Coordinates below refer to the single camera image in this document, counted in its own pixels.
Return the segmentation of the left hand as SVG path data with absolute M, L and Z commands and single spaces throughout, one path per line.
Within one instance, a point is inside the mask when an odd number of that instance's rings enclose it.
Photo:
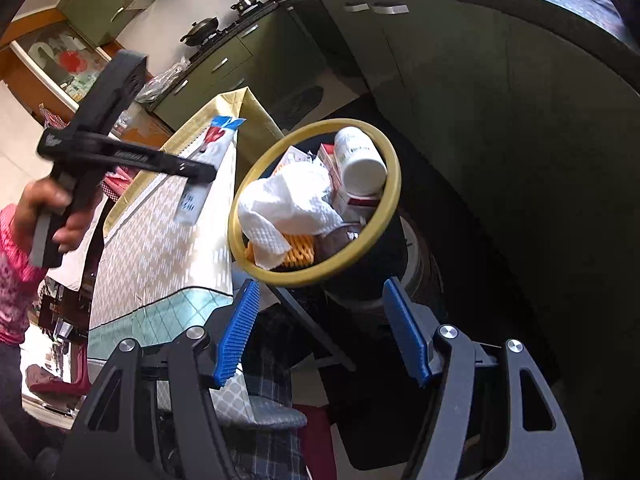
M 52 240 L 58 244 L 59 252 L 66 254 L 79 247 L 102 196 L 102 190 L 97 188 L 88 205 L 73 212 L 64 226 L 52 235 Z M 51 178 L 30 182 L 24 188 L 11 222 L 10 230 L 15 244 L 24 252 L 30 252 L 39 215 L 43 211 L 62 214 L 71 202 L 72 196 Z

